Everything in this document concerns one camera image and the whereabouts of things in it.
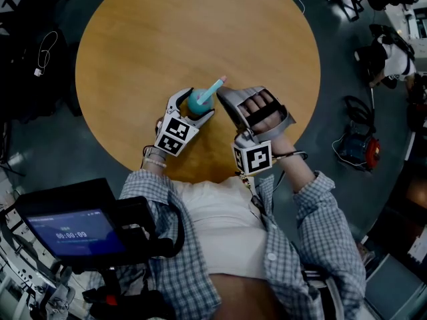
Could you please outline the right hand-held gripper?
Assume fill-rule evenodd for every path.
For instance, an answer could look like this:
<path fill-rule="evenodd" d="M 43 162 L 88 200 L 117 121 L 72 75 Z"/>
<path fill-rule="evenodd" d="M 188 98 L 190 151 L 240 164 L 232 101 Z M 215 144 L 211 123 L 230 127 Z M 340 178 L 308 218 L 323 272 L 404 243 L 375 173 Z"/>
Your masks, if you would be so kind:
<path fill-rule="evenodd" d="M 274 97 L 276 102 L 279 103 L 278 107 L 280 107 L 285 114 L 285 119 L 277 127 L 265 133 L 255 134 L 252 131 L 251 126 L 241 113 L 239 106 L 247 98 L 259 93 L 263 89 L 266 88 L 259 86 L 237 90 L 228 87 L 220 87 L 216 92 L 218 101 L 222 104 L 226 113 L 237 128 L 237 135 L 234 138 L 232 149 L 236 166 L 245 175 L 253 175 L 269 169 L 272 166 L 274 158 L 272 154 L 272 141 L 283 135 L 285 130 L 295 123 L 294 118 L 286 107 Z"/>

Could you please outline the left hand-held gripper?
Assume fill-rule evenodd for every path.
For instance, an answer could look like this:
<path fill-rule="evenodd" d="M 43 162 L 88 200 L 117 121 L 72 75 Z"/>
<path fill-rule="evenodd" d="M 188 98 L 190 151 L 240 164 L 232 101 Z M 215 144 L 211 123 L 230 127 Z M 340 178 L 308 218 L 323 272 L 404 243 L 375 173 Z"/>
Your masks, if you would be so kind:
<path fill-rule="evenodd" d="M 180 106 L 192 91 L 193 87 L 185 88 L 169 98 L 161 130 L 155 134 L 154 146 L 174 157 L 182 152 L 197 135 L 199 129 L 215 114 L 215 109 L 210 109 L 196 118 L 182 116 Z"/>

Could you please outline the person's right hand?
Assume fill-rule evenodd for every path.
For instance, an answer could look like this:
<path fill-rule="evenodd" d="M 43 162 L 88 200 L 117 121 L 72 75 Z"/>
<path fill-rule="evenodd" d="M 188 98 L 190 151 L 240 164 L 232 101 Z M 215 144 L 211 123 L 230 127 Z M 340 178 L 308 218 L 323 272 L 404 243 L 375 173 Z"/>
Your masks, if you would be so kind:
<path fill-rule="evenodd" d="M 247 98 L 238 106 L 238 109 L 252 131 L 260 134 L 277 127 L 285 119 L 285 114 L 278 105 L 274 96 L 263 89 Z"/>

